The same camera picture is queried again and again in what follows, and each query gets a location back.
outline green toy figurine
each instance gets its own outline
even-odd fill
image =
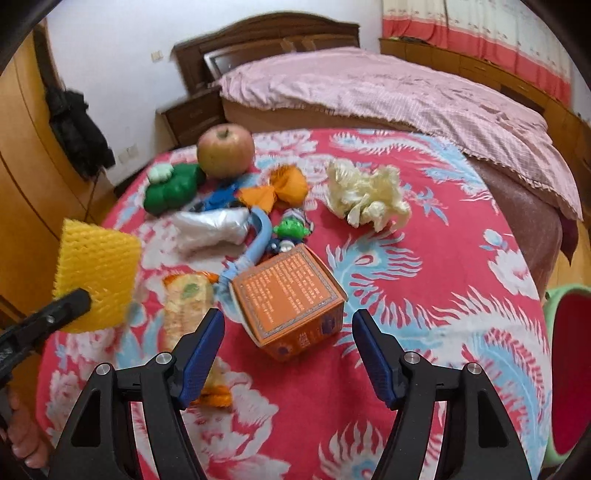
[[[205,174],[197,163],[177,163],[165,167],[154,165],[148,172],[144,210],[154,216],[166,210],[179,209],[193,200],[197,189],[205,183]]]
[[[310,228],[306,228],[306,217],[298,209],[290,208],[285,211],[281,218],[281,223],[273,228],[273,233],[279,238],[290,238],[302,241],[312,233]]]

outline cardboard box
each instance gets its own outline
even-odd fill
[[[238,275],[230,293],[251,339],[279,361],[343,326],[347,294],[304,244]]]

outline apple stem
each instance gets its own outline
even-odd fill
[[[224,139],[228,138],[228,136],[229,136],[229,135],[230,135],[230,129],[229,129],[229,128],[226,128],[225,130],[220,130],[220,131],[217,133],[217,137],[218,137],[220,140],[224,140]]]

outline human hand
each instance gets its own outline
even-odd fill
[[[12,452],[18,459],[25,459],[29,468],[45,468],[49,464],[50,446],[43,438],[41,429],[14,389],[8,390],[8,403],[12,417],[8,431],[0,430],[2,440],[12,442]]]

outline tablecloth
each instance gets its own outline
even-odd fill
[[[252,170],[243,186],[264,184],[279,164],[296,164],[310,192],[304,208],[316,228],[309,247],[349,295],[343,330],[281,364],[260,351],[235,322],[230,299],[216,291],[226,316],[219,351],[230,386],[229,410],[183,414],[197,455],[212,479],[368,479],[395,413],[375,397],[351,331],[352,314],[367,308],[382,331],[437,365],[480,363],[491,378],[524,447],[534,478],[540,470],[551,411],[551,368],[540,299],[518,245],[492,195],[461,152],[445,141],[397,131],[297,130],[255,136]],[[355,229],[326,207],[326,166],[338,158],[369,171],[401,170],[413,215],[400,230]],[[194,161],[196,148],[156,162]],[[220,272],[244,246],[220,244],[182,257],[169,216],[141,207],[143,174],[105,226],[142,241],[134,303],[116,329],[47,342],[38,383],[37,418],[57,442],[93,368],[142,364],[159,351],[165,289],[176,272]],[[271,215],[274,223],[280,212]],[[434,476],[445,405],[437,404],[421,478]],[[141,406],[132,405],[146,478],[157,478]]]

